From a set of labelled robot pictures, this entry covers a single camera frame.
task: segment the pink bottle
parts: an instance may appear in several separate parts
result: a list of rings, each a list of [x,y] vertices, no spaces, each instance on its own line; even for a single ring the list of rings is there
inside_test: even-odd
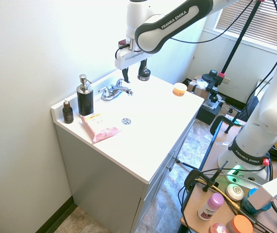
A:
[[[224,197],[219,193],[213,193],[207,203],[198,210],[198,216],[204,221],[209,221],[213,214],[222,206],[224,203]]]

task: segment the white cabinet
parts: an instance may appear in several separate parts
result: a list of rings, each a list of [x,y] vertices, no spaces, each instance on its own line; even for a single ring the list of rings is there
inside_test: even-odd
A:
[[[172,93],[173,85],[151,76],[131,79],[133,96],[122,93],[102,101],[97,90],[122,77],[119,70],[93,83],[94,111],[110,111],[116,136],[93,144],[77,111],[77,97],[68,98],[74,122],[65,124],[63,102],[52,107],[75,203],[112,233],[133,233],[159,188],[194,122],[203,99],[189,92]],[[130,117],[131,125],[121,119]]]
[[[56,126],[74,202],[112,233],[133,233],[173,167],[173,156],[193,121],[148,184]]]

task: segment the wooden table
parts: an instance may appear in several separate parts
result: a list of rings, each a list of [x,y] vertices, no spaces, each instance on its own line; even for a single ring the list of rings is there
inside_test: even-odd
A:
[[[224,152],[227,149],[226,145],[227,142],[231,142],[233,138],[238,134],[240,127],[233,126],[228,134],[225,134],[224,131],[228,127],[227,124],[223,123],[220,131],[215,139],[215,142],[212,146],[212,149],[208,154],[206,154],[206,161],[203,161],[204,166],[202,170],[208,170],[212,168],[218,168],[217,166],[217,158],[219,154]],[[273,162],[273,169],[274,169],[274,178],[277,177],[277,162]],[[220,185],[219,188],[222,191],[225,191],[226,187],[229,185],[228,181],[226,180],[225,176],[219,176],[216,180]],[[224,203],[221,208],[214,214],[212,219],[210,221],[203,221],[201,220],[198,215],[197,211],[207,202],[207,200],[211,197],[213,192],[211,190],[208,190],[208,192],[202,191],[203,185],[196,184],[194,187],[187,205],[184,210],[186,221],[189,225],[189,227],[197,232],[197,233],[209,233],[209,228],[213,223],[222,223],[226,225],[233,217],[234,214],[228,207],[226,203]],[[274,212],[274,210],[271,208],[270,210],[261,213],[257,217],[258,221],[267,226],[269,229],[277,233],[277,214]],[[181,218],[180,222],[183,225],[186,225],[184,222],[183,217]]]

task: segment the faucet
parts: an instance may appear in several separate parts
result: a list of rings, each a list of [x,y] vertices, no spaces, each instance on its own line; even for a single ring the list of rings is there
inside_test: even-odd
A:
[[[133,95],[133,91],[130,88],[122,86],[122,81],[124,81],[124,79],[118,79],[116,85],[110,85],[110,89],[108,89],[108,87],[101,88],[99,90],[99,92],[103,91],[101,99],[109,101],[116,98],[122,92],[127,93],[129,96]]]

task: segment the tile floor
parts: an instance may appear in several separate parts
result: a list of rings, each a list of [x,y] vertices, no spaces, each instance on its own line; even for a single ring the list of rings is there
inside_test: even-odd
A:
[[[228,109],[228,106],[224,104],[219,115],[225,115]],[[196,120],[178,155],[179,159],[199,167],[211,139],[209,126]],[[177,232],[182,216],[177,193],[184,186],[183,183],[189,171],[187,167],[180,164],[174,165],[135,233]],[[109,233],[109,231],[77,207],[55,233]]]

